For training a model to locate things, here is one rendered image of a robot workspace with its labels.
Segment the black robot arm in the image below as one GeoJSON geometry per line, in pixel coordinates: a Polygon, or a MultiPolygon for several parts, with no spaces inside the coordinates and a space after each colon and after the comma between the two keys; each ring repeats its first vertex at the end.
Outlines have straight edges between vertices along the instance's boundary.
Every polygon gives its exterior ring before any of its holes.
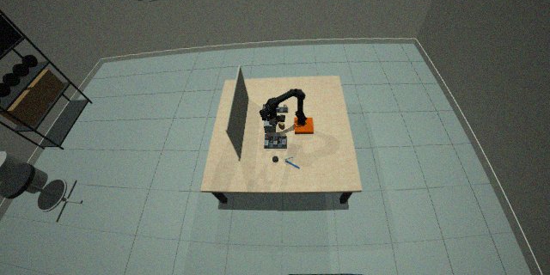
{"type": "MultiPolygon", "coordinates": [[[[305,120],[307,120],[307,118],[303,112],[303,100],[305,99],[306,95],[301,89],[291,89],[290,91],[280,95],[279,97],[273,97],[269,99],[265,104],[266,108],[260,110],[261,118],[264,118],[269,114],[275,114],[277,112],[276,108],[278,108],[278,104],[282,101],[285,101],[291,98],[292,96],[295,96],[297,98],[297,111],[295,112],[296,116],[298,117],[297,123],[298,125],[305,125],[305,120]]],[[[277,125],[278,124],[277,117],[270,116],[269,124],[277,125]]]]}

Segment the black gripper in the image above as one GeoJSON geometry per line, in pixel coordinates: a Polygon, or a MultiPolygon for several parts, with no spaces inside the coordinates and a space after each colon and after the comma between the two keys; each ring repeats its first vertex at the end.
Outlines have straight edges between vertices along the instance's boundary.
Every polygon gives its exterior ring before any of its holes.
{"type": "MultiPolygon", "coordinates": [[[[275,114],[270,114],[270,116],[277,117],[278,122],[284,122],[284,120],[285,120],[285,115],[278,115],[277,116],[277,113],[275,113],[275,114]]],[[[265,116],[264,118],[262,118],[262,120],[266,121],[266,118],[267,118],[267,121],[269,121],[270,116],[265,116]]]]}

